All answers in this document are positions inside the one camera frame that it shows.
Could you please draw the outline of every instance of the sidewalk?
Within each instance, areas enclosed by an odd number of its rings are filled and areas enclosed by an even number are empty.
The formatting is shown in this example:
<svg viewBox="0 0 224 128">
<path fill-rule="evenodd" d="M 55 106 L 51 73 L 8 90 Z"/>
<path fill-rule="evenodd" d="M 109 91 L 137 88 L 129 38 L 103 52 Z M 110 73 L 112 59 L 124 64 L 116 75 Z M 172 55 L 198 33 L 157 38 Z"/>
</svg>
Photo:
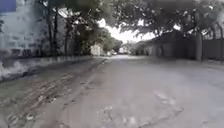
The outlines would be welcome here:
<svg viewBox="0 0 224 128">
<path fill-rule="evenodd" d="M 195 66 L 202 66 L 205 68 L 215 69 L 215 70 L 223 70 L 224 71 L 224 63 L 221 61 L 216 60 L 204 60 L 202 62 L 198 61 L 191 61 L 191 60 L 177 60 L 179 63 L 184 63 L 186 65 L 195 65 Z"/>
<path fill-rule="evenodd" d="M 96 58 L 65 64 L 36 75 L 0 84 L 0 112 L 12 127 L 23 127 L 37 114 L 37 109 L 62 97 L 74 86 L 76 80 L 104 62 Z"/>
</svg>

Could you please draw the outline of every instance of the tree trunk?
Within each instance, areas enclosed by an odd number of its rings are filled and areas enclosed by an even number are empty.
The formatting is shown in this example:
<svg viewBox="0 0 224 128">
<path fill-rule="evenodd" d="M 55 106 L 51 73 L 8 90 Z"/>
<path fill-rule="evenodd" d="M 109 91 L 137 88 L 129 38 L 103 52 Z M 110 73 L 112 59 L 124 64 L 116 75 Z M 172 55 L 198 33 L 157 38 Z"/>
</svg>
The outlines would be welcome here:
<svg viewBox="0 0 224 128">
<path fill-rule="evenodd" d="M 223 63 L 223 61 L 224 61 L 224 58 L 223 58 L 223 29 L 219 23 L 216 23 L 216 24 L 220 30 L 220 35 L 221 35 L 221 38 L 220 38 L 220 60 Z"/>
<path fill-rule="evenodd" d="M 203 42 L 201 31 L 196 31 L 196 60 L 202 61 Z"/>
<path fill-rule="evenodd" d="M 212 27 L 211 29 L 212 29 L 212 34 L 213 34 L 212 35 L 213 36 L 212 38 L 213 38 L 213 40 L 215 40 L 216 39 L 216 31 L 215 31 L 215 28 Z"/>
<path fill-rule="evenodd" d="M 51 7 L 47 7 L 47 12 L 46 12 L 46 21 L 47 21 L 47 26 L 48 26 L 48 40 L 49 40 L 49 46 L 50 46 L 50 55 L 53 55 L 53 43 L 52 43 L 52 22 L 51 22 Z"/>
<path fill-rule="evenodd" d="M 75 56 L 75 42 L 76 42 L 76 39 L 73 37 L 72 38 L 72 54 L 73 54 L 73 56 Z"/>
<path fill-rule="evenodd" d="M 58 34 L 58 7 L 56 7 L 55 16 L 54 16 L 54 31 L 53 31 L 53 56 L 57 55 L 57 34 Z"/>
<path fill-rule="evenodd" d="M 66 35 L 65 35 L 64 52 L 65 52 L 65 56 L 67 56 L 68 55 L 68 33 L 67 32 L 66 32 Z"/>
</svg>

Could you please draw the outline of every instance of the sky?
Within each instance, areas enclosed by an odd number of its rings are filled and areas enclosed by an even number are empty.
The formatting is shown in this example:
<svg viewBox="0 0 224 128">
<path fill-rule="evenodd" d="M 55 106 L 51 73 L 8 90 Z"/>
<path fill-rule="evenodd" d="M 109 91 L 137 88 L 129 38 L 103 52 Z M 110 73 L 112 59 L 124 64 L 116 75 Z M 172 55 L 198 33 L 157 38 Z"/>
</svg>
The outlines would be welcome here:
<svg viewBox="0 0 224 128">
<path fill-rule="evenodd" d="M 0 0 L 0 12 L 15 12 L 16 0 Z"/>
<path fill-rule="evenodd" d="M 120 33 L 120 28 L 115 28 L 115 27 L 110 27 L 106 24 L 106 21 L 104 19 L 102 19 L 101 21 L 99 21 L 99 26 L 102 28 L 106 28 L 110 33 L 111 36 L 123 41 L 123 43 L 136 43 L 139 42 L 141 40 L 150 40 L 153 39 L 155 36 L 152 33 L 147 33 L 145 35 L 139 35 L 139 36 L 135 36 L 137 34 L 137 31 L 132 32 L 132 31 L 125 31 L 123 33 Z"/>
</svg>

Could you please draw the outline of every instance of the asphalt road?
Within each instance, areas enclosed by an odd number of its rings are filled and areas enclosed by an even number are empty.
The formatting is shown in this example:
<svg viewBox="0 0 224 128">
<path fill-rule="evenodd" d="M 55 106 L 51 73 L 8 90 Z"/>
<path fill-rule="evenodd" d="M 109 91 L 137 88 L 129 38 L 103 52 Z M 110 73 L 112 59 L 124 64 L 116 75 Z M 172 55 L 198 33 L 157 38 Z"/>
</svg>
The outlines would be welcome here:
<svg viewBox="0 0 224 128">
<path fill-rule="evenodd" d="M 33 128 L 223 128 L 224 70 L 200 63 L 113 57 Z"/>
</svg>

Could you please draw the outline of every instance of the leaves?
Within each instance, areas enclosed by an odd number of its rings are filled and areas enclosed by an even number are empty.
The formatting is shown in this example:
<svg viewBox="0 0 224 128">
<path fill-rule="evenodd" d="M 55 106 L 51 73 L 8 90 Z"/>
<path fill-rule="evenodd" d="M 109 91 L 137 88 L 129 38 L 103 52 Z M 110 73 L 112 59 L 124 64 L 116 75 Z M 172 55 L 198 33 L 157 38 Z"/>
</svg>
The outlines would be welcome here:
<svg viewBox="0 0 224 128">
<path fill-rule="evenodd" d="M 217 0 L 117 0 L 113 6 L 115 25 L 124 31 L 153 32 L 159 36 L 172 31 L 176 24 L 183 33 L 211 29 L 223 5 Z"/>
<path fill-rule="evenodd" d="M 3 31 L 2 31 L 2 26 L 3 26 L 3 24 L 4 24 L 4 21 L 0 19 L 0 33 L 3 32 Z"/>
<path fill-rule="evenodd" d="M 91 41 L 93 41 L 94 44 L 101 44 L 105 52 L 111 50 L 118 52 L 122 45 L 122 41 L 111 37 L 109 31 L 105 28 L 99 28 L 96 33 L 92 35 Z"/>
<path fill-rule="evenodd" d="M 67 42 L 73 42 L 73 53 L 83 52 L 87 50 L 94 41 L 91 36 L 98 30 L 97 21 L 106 16 L 105 4 L 100 0 L 39 0 L 40 3 L 46 5 L 46 21 L 48 23 L 49 42 L 51 49 L 55 46 L 55 38 L 57 37 L 57 18 L 52 18 L 55 10 L 66 10 L 66 33 L 65 47 Z"/>
</svg>

